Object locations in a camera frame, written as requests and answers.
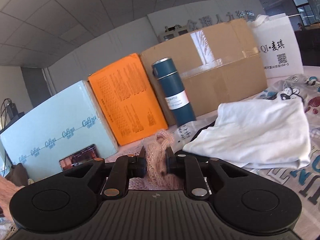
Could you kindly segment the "brown cardboard box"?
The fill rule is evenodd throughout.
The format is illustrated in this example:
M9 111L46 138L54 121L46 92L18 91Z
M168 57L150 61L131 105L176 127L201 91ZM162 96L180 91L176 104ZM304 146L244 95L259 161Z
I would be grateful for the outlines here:
M258 45L243 19L219 23L173 38L142 53L140 59L168 125L176 122L152 64L171 58L196 116L219 104L240 101L267 88Z

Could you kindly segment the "cartoon print bed sheet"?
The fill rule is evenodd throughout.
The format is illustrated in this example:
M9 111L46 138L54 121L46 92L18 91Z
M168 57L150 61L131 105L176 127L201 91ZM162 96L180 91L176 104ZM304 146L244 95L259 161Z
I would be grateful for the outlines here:
M217 157L289 187L303 207L295 232L319 239L318 67L269 79L247 103L225 103L162 137L175 153Z

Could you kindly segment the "pink knitted sweater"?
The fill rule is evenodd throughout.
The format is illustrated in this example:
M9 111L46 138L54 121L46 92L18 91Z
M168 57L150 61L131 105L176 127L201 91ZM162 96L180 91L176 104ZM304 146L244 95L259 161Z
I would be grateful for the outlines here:
M160 130L151 138L143 142L146 150L146 176L132 178L129 182L131 190L178 190L182 182L175 175L167 172L165 164L165 150L174 143L171 133ZM9 212L9 202L13 195L21 189L12 181L1 177L1 216L12 220Z

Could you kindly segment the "white paper bag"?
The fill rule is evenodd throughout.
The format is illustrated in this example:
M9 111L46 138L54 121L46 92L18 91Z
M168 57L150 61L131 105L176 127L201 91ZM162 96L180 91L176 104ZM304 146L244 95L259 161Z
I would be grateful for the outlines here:
M304 73L295 32L285 13L258 15L247 24L256 40L268 79Z

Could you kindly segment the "black power adapter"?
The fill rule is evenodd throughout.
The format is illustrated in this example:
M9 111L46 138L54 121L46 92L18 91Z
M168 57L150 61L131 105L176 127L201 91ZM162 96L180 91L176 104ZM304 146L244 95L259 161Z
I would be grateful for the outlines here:
M7 115L9 116L9 119L12 120L15 116L18 115L18 110L16 107L16 104L12 101L9 101L5 107L7 111Z

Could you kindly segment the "light blue box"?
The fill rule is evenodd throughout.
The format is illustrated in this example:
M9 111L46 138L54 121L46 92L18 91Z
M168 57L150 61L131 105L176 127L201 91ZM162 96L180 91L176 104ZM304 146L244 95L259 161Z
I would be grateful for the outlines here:
M1 134L1 143L12 163L21 163L34 181L60 173L61 159L90 145L96 146L101 158L118 152L86 81L69 86L22 116Z

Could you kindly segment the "white t-shirt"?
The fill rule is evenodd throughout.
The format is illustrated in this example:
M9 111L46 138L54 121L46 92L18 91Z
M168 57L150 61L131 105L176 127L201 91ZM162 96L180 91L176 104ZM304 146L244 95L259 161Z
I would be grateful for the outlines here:
M309 123L300 99L222 103L213 127L183 150L245 168L295 168L310 164Z

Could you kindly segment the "brown leather garment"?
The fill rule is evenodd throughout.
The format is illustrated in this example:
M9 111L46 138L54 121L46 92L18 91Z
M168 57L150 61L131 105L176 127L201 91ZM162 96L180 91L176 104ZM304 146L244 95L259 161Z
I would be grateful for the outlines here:
M16 186L27 186L28 185L28 174L26 169L21 163L17 165L12 165L10 172L5 176L5 178L12 182Z

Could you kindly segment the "dark teal thermos bottle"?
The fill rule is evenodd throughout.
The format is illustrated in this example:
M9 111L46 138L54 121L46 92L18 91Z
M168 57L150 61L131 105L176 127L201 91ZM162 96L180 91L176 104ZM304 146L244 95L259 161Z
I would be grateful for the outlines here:
M166 57L154 62L152 73L161 85L165 101L174 116L177 127L195 121L195 113L172 58Z

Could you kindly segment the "orange box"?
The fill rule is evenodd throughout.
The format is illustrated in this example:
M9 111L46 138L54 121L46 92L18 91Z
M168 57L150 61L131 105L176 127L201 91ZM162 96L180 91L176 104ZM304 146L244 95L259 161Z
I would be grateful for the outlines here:
M100 69L88 81L119 145L168 128L138 54Z

